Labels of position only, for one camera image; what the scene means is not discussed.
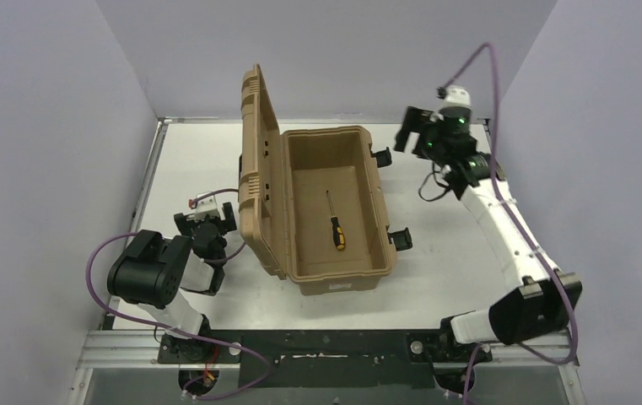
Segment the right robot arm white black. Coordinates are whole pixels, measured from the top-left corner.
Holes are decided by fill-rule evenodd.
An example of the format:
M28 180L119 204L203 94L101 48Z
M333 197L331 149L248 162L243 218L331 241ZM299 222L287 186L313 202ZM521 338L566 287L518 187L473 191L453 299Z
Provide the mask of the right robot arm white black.
M479 150L471 134L470 111L447 107L429 111L409 106L395 136L394 149L405 151L418 134L413 154L444 170L445 189L472 214L500 265L506 292L486 309L445 318L438 349L456 362L481 343L518 344L565 327L570 330L571 361L578 348L574 309L582 293L575 273L563 272L539 246L520 216L496 158Z

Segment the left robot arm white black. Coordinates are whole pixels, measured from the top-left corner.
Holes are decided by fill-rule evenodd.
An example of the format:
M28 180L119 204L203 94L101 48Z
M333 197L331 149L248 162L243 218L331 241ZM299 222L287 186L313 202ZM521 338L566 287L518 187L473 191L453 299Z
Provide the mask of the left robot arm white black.
M189 213L175 214L174 222L179 233L172 238L139 231L112 265L107 289L168 327L160 342L163 354L201 364L217 347L207 335L208 318L183 294L219 292L228 261L225 236L237 224L232 204L218 204L212 197L194 204Z

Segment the yellow black handled screwdriver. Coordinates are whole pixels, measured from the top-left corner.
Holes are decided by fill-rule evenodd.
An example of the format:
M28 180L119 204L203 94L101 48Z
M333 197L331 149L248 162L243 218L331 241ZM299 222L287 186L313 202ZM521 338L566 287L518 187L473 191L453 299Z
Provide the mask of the yellow black handled screwdriver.
M332 203L331 193L328 190L326 190L326 199L328 202L330 215L331 215L330 220L332 224L333 244L338 251L344 251L346 248L345 235L343 233L343 228L340 225L338 216L336 215L336 212Z

